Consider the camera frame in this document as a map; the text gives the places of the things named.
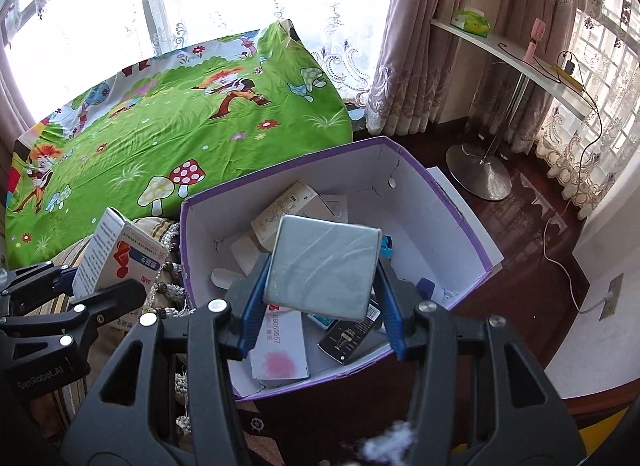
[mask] wall outlet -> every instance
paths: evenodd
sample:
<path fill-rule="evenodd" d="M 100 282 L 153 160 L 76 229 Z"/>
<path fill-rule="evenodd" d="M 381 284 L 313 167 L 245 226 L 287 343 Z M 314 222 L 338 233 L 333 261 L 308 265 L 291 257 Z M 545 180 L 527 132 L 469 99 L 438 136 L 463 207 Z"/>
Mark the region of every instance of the wall outlet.
<path fill-rule="evenodd" d="M 618 305 L 618 298 L 620 297 L 620 290 L 622 290 L 622 277 L 625 276 L 623 272 L 621 272 L 618 276 L 616 276 L 613 280 L 609 282 L 609 293 L 607 294 L 609 298 L 604 303 L 604 307 L 602 308 L 602 314 L 600 315 L 600 320 L 602 321 L 609 316 L 613 316 L 616 313 L 616 306 Z"/>

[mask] metal pole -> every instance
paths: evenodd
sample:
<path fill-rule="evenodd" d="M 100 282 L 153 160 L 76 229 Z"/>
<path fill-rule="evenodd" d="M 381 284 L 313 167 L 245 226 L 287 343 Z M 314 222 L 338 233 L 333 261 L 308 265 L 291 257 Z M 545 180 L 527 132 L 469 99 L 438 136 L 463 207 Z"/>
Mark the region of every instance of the metal pole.
<path fill-rule="evenodd" d="M 481 164 L 487 159 L 487 157 L 491 157 L 498 149 L 500 141 L 504 136 L 504 132 L 507 130 L 507 128 L 509 128 L 511 121 L 513 121 L 513 118 L 518 111 L 518 107 L 520 105 L 522 97 L 524 96 L 524 91 L 527 89 L 527 83 L 529 83 L 529 78 L 527 78 L 523 73 L 520 73 L 518 83 L 516 83 L 516 87 L 513 89 L 513 94 L 511 94 L 511 99 L 509 100 L 507 109 L 502 115 L 502 121 L 500 122 L 500 125 L 495 132 L 494 139 L 491 141 L 489 148 L 482 156 L 482 159 L 480 161 Z"/>

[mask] cartoon bedsheet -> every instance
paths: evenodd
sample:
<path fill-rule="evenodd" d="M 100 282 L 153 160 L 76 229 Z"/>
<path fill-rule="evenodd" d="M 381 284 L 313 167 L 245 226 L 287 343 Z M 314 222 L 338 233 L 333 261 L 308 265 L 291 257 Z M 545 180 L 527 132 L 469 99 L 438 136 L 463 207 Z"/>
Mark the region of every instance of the cartoon bedsheet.
<path fill-rule="evenodd" d="M 329 79 L 279 23 L 124 68 L 17 143 L 8 263 L 43 261 L 105 208 L 177 218 L 188 195 L 351 141 Z"/>

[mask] pink blot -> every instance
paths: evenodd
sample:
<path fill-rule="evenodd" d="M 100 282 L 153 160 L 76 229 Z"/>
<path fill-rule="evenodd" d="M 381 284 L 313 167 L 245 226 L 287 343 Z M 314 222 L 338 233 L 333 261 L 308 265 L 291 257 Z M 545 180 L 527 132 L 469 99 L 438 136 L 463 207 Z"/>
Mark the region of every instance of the pink blot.
<path fill-rule="evenodd" d="M 275 380 L 286 380 L 293 377 L 296 365 L 284 352 L 270 352 L 267 354 L 264 368 L 267 375 Z"/>

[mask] white fluff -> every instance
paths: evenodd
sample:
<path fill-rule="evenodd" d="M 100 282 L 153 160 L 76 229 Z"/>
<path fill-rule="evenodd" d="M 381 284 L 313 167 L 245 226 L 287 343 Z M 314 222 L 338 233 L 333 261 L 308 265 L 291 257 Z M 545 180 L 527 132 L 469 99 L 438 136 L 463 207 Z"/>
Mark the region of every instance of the white fluff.
<path fill-rule="evenodd" d="M 404 466 L 405 452 L 414 442 L 414 432 L 408 422 L 396 421 L 383 435 L 364 441 L 360 456 L 368 462 Z M 357 466 L 357 463 L 345 466 Z"/>

